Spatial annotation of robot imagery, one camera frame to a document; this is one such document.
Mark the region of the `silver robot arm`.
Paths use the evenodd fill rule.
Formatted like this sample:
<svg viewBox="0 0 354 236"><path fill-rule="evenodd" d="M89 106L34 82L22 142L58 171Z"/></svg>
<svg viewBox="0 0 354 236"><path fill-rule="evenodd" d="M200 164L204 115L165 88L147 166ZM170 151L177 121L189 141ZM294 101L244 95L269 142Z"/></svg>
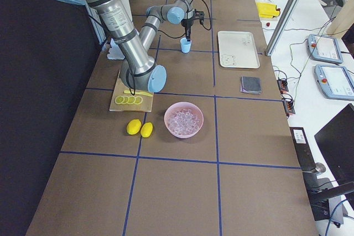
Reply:
<svg viewBox="0 0 354 236"><path fill-rule="evenodd" d="M132 90L159 92L166 83L166 69L148 55L151 43L164 21L180 24L190 40L195 20L204 22L203 11L193 8L193 0L176 0L172 4L147 9L147 19L141 31L133 25L121 0L57 0L70 4L88 4L95 9L114 42L124 55L119 77Z"/></svg>

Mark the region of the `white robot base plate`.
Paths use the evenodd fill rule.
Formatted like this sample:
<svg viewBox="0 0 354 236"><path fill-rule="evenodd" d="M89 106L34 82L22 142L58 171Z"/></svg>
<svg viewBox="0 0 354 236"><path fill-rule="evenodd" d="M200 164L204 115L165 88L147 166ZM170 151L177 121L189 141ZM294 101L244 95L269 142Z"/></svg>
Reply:
<svg viewBox="0 0 354 236"><path fill-rule="evenodd" d="M107 58L109 60L124 60L125 56L119 46L114 42L112 38L110 40L110 48L108 50Z"/></svg>

